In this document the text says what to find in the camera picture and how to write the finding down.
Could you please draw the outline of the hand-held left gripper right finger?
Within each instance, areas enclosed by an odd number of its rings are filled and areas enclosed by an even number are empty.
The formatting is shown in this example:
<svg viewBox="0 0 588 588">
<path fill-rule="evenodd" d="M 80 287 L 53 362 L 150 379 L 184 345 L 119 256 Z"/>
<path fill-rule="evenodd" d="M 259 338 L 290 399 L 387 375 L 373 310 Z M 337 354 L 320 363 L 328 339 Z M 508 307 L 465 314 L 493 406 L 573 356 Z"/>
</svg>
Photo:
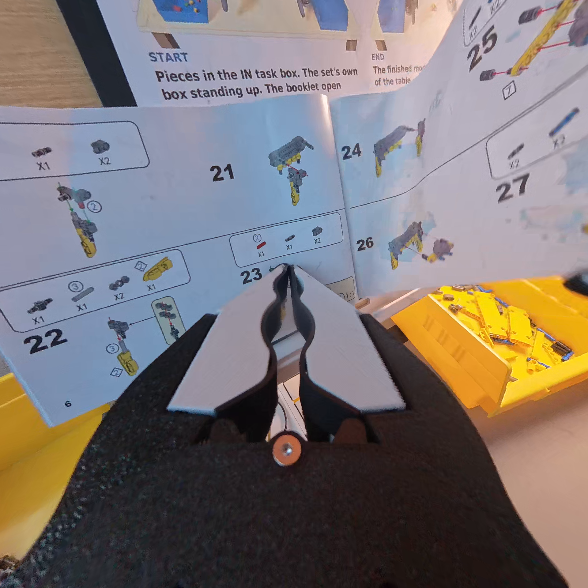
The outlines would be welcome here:
<svg viewBox="0 0 588 588">
<path fill-rule="evenodd" d="M 353 305 L 298 266 L 289 267 L 300 353 L 299 398 L 308 440 L 329 441 L 349 418 L 406 403 Z"/>
</svg>

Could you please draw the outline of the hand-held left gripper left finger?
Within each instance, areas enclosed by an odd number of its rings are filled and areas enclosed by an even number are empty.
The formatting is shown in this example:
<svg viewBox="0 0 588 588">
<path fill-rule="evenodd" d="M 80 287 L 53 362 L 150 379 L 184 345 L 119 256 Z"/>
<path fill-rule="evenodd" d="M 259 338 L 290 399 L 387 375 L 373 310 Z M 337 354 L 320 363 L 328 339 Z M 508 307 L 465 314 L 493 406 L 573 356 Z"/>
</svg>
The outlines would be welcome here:
<svg viewBox="0 0 588 588">
<path fill-rule="evenodd" d="M 288 283 L 281 264 L 221 309 L 168 410 L 230 419 L 248 441 L 265 440 L 277 406 L 272 341 Z"/>
</svg>

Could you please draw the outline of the yellow storage bin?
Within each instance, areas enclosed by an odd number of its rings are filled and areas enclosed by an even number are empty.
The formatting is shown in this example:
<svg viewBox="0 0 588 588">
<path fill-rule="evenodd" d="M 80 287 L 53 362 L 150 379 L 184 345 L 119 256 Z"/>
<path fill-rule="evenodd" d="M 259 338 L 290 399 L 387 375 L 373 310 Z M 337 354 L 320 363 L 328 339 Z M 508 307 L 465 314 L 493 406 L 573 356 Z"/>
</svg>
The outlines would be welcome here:
<svg viewBox="0 0 588 588">
<path fill-rule="evenodd" d="M 575 355 L 556 367 L 511 381 L 511 365 L 447 311 L 432 293 L 392 317 L 408 340 L 469 409 L 488 416 L 538 401 L 587 380 L 587 296 L 561 277 L 482 283 L 525 309 Z"/>
<path fill-rule="evenodd" d="M 109 409 L 50 428 L 14 375 L 1 378 L 1 556 L 21 560 L 38 539 Z"/>
</svg>

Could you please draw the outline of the instruction booklet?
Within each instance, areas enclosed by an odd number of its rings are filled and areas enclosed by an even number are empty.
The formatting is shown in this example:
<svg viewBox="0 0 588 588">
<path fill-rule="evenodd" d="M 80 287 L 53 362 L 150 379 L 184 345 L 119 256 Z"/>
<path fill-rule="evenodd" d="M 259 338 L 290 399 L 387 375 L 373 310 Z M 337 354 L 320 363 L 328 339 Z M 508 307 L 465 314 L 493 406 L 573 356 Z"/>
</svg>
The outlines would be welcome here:
<svg viewBox="0 0 588 588">
<path fill-rule="evenodd" d="M 587 1 L 466 1 L 391 92 L 1 108 L 1 353 L 49 426 L 281 263 L 341 298 L 587 268 Z"/>
</svg>

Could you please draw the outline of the printed task sheet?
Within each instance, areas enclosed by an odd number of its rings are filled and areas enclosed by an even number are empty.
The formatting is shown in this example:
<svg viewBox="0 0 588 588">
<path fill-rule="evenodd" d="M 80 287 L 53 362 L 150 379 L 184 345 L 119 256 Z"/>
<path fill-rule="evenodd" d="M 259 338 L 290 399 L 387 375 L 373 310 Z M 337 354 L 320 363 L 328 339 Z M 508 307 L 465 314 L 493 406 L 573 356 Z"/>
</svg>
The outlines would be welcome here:
<svg viewBox="0 0 588 588">
<path fill-rule="evenodd" d="M 394 91 L 461 1 L 98 1 L 138 106 Z"/>
</svg>

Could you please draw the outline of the pile of yellow pieces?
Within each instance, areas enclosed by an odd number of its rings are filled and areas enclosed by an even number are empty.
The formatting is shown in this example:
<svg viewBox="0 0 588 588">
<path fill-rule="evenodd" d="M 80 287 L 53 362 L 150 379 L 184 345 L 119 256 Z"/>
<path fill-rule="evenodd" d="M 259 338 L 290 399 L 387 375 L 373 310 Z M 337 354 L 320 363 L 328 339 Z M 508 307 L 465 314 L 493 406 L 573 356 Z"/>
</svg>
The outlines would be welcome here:
<svg viewBox="0 0 588 588">
<path fill-rule="evenodd" d="M 556 367 L 575 355 L 525 309 L 496 297 L 489 286 L 442 286 L 432 297 L 511 365 L 511 381 Z"/>
</svg>

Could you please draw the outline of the white book stand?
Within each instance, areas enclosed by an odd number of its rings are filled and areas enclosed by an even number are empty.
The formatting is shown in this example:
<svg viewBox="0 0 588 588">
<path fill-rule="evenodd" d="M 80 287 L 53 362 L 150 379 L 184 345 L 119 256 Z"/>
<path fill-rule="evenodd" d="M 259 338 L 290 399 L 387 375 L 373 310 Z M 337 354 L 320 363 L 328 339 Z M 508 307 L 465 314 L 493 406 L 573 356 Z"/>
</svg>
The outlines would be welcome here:
<svg viewBox="0 0 588 588">
<path fill-rule="evenodd" d="M 49 427 L 280 263 L 367 295 L 326 94 L 138 106 L 95 1 L 1 1 L 1 356 Z"/>
</svg>

